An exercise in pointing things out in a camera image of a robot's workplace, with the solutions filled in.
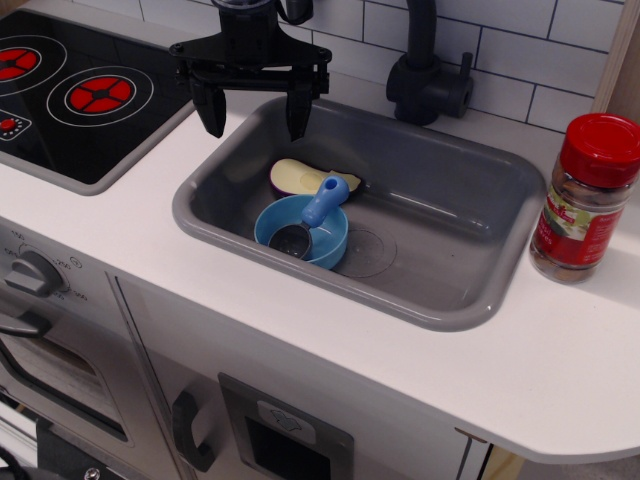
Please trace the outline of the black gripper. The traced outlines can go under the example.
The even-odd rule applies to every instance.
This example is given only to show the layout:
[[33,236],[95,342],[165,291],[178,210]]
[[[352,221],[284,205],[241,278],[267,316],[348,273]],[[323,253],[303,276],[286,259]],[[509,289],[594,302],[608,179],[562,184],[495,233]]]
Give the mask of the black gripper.
[[176,77],[190,87],[205,130],[221,138],[227,90],[287,93],[292,142],[304,137],[313,99],[329,92],[329,50],[286,34],[279,21],[313,16],[311,1],[215,1],[220,32],[172,45]]

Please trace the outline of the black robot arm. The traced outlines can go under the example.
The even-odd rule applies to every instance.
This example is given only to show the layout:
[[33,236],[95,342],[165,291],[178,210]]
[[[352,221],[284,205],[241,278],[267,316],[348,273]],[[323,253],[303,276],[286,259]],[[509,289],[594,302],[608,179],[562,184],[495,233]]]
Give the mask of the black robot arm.
[[312,103],[329,92],[330,50],[287,35],[280,21],[300,25],[314,14],[311,1],[215,1],[221,31],[169,48],[176,79],[189,87],[205,130],[220,138],[227,90],[286,95],[290,138],[305,135]]

